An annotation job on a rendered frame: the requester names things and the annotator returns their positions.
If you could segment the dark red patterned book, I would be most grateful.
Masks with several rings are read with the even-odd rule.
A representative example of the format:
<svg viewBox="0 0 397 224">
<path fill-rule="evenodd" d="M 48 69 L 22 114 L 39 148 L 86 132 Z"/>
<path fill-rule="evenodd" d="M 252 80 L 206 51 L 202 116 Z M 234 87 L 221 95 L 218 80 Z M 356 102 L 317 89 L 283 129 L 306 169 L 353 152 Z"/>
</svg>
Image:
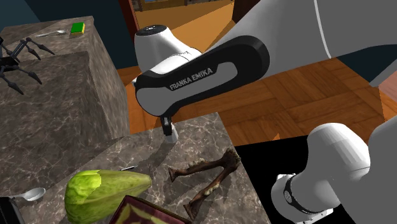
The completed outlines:
<svg viewBox="0 0 397 224">
<path fill-rule="evenodd" d="M 109 224 L 192 224 L 147 200 L 126 195 Z"/>
</svg>

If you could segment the brown jawbone with teeth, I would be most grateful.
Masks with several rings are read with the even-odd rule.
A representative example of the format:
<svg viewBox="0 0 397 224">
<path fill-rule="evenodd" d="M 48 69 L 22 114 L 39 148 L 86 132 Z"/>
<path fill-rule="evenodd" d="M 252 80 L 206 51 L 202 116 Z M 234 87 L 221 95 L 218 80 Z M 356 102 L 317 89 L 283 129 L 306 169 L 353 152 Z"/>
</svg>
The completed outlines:
<svg viewBox="0 0 397 224">
<path fill-rule="evenodd" d="M 200 207 L 205 199 L 219 188 L 220 183 L 231 173 L 237 170 L 241 164 L 241 158 L 232 148 L 227 148 L 220 159 L 206 161 L 203 158 L 190 162 L 186 169 L 168 168 L 169 176 L 173 182 L 179 176 L 188 176 L 197 172 L 210 170 L 216 167 L 222 167 L 223 170 L 218 176 L 205 188 L 199 191 L 189 203 L 183 207 L 191 220 L 194 220 L 199 213 Z"/>
</svg>

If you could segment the green squash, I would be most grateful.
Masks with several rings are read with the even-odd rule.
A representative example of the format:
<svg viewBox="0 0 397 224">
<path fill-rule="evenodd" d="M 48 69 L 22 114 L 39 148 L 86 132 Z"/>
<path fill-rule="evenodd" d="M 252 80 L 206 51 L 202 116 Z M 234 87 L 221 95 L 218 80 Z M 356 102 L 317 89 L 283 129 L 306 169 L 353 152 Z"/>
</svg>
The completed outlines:
<svg viewBox="0 0 397 224">
<path fill-rule="evenodd" d="M 126 195 L 138 196 L 151 186 L 149 175 L 131 171 L 90 170 L 67 183 L 64 207 L 72 224 L 92 224 L 113 214 Z"/>
</svg>

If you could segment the black box-shaped object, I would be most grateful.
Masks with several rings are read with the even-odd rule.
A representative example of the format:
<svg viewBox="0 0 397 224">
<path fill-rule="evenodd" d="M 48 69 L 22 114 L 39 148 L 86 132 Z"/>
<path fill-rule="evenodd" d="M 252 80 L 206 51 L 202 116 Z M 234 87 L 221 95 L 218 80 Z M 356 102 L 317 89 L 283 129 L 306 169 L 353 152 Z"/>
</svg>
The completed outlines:
<svg viewBox="0 0 397 224">
<path fill-rule="evenodd" d="M 25 224 L 16 202 L 9 197 L 0 197 L 0 224 Z"/>
</svg>

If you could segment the silver spoon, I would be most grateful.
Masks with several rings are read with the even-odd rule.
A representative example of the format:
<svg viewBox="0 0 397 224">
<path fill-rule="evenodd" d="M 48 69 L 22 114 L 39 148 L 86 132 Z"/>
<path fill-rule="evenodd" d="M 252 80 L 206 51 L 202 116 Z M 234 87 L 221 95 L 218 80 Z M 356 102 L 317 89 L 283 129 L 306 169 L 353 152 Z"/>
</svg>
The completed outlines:
<svg viewBox="0 0 397 224">
<path fill-rule="evenodd" d="M 44 34 L 38 34 L 38 35 L 36 35 L 36 37 L 39 38 L 39 37 L 44 37 L 44 36 L 65 34 L 66 32 L 67 32 L 67 31 L 65 31 L 65 30 L 56 30 L 56 31 L 47 32 L 47 33 L 44 33 Z"/>
<path fill-rule="evenodd" d="M 33 188 L 31 190 L 28 190 L 25 193 L 21 193 L 18 195 L 11 195 L 9 198 L 15 199 L 15 198 L 23 198 L 26 201 L 35 201 L 40 199 L 44 194 L 46 193 L 46 189 L 42 187 L 38 188 Z"/>
</svg>

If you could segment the black robot stand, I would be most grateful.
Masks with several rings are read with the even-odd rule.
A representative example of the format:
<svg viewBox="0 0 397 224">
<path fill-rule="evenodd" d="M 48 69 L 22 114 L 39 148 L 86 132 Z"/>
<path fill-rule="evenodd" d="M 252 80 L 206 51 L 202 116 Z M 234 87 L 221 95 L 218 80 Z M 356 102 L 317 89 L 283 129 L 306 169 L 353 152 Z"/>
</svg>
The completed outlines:
<svg viewBox="0 0 397 224">
<path fill-rule="evenodd" d="M 236 148 L 271 224 L 356 224 L 331 187 L 331 174 L 343 168 L 338 153 L 310 136 L 254 143 Z"/>
</svg>

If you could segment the black spider figure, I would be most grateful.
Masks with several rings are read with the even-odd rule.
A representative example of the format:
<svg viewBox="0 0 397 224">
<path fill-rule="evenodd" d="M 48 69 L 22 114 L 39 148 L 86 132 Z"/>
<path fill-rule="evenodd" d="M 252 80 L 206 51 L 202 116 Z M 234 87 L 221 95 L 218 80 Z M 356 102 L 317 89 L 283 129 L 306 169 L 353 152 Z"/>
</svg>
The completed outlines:
<svg viewBox="0 0 397 224">
<path fill-rule="evenodd" d="M 14 51 L 7 49 L 7 47 L 3 45 L 3 42 L 4 39 L 0 37 L 0 78 L 3 79 L 10 88 L 16 90 L 21 95 L 24 94 L 22 90 L 18 87 L 16 83 L 8 80 L 7 77 L 5 76 L 5 73 L 9 71 L 19 70 L 23 73 L 26 73 L 29 77 L 33 78 L 41 85 L 42 82 L 35 72 L 25 71 L 19 67 L 20 61 L 17 59 L 17 56 L 22 51 L 22 49 L 26 47 L 29 53 L 34 55 L 38 60 L 41 60 L 37 52 L 29 47 L 28 45 L 29 42 L 34 43 L 40 50 L 44 50 L 52 55 L 54 55 L 54 53 L 50 49 L 48 49 L 45 45 L 38 44 L 37 42 L 33 41 L 30 37 L 21 39 L 20 43 L 17 45 Z"/>
</svg>

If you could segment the green and yellow sponge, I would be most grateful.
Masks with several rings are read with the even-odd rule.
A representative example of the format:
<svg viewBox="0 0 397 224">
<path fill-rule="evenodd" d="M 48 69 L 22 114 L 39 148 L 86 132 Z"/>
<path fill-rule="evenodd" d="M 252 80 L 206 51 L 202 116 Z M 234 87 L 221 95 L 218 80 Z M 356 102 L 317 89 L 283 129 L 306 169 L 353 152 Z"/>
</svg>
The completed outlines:
<svg viewBox="0 0 397 224">
<path fill-rule="evenodd" d="M 71 27 L 71 36 L 79 36 L 85 33 L 85 23 L 77 22 L 73 23 Z"/>
</svg>

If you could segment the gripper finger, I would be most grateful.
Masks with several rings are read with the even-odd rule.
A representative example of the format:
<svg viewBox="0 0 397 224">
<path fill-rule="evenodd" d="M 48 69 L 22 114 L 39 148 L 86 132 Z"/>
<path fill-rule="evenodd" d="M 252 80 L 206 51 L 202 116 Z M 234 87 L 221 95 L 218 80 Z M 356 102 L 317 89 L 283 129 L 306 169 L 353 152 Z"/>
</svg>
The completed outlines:
<svg viewBox="0 0 397 224">
<path fill-rule="evenodd" d="M 175 143 L 178 140 L 178 133 L 174 124 L 172 123 L 170 116 L 161 116 L 160 121 L 162 124 L 162 130 L 165 135 L 165 140 L 168 143 Z"/>
</svg>

